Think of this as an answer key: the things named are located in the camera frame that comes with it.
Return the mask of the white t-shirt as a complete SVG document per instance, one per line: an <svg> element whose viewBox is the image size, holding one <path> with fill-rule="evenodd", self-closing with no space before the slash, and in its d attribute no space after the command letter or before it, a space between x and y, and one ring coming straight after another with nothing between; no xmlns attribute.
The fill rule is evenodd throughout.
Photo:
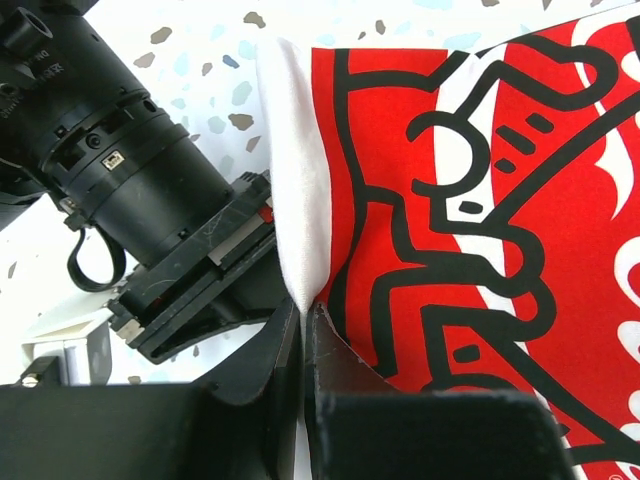
<svg viewBox="0 0 640 480"><path fill-rule="evenodd" d="M476 53L257 50L286 288L404 392L513 389L639 475L639 8Z"/></svg>

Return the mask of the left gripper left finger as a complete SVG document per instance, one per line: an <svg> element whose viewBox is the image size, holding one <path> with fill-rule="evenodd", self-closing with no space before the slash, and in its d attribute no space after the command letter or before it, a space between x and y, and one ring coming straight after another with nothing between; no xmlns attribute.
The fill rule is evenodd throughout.
<svg viewBox="0 0 640 480"><path fill-rule="evenodd" d="M5 479L290 479L299 312L183 384L68 386L56 356L1 390Z"/></svg>

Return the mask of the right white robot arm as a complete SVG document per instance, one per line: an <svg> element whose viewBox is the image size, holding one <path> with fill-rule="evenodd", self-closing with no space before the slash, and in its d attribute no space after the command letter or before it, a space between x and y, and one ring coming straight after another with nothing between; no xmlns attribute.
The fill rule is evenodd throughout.
<svg viewBox="0 0 640 480"><path fill-rule="evenodd" d="M285 299L267 172L228 182L85 19L83 1L1 5L1 219L43 195L112 259L109 323L153 363Z"/></svg>

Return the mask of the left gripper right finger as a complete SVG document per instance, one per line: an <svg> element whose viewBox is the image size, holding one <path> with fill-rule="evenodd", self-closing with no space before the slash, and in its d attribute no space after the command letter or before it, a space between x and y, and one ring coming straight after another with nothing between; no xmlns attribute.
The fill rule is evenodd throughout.
<svg viewBox="0 0 640 480"><path fill-rule="evenodd" d="M305 420L315 479L571 479L551 416L508 390L402 393L306 319Z"/></svg>

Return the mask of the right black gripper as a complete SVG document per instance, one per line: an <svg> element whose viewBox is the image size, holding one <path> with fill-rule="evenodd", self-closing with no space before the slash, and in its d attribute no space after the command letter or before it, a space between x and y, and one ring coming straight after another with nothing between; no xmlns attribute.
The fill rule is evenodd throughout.
<svg viewBox="0 0 640 480"><path fill-rule="evenodd" d="M244 173L227 203L107 304L111 330L158 365L196 343L267 319L285 299L268 173Z"/></svg>

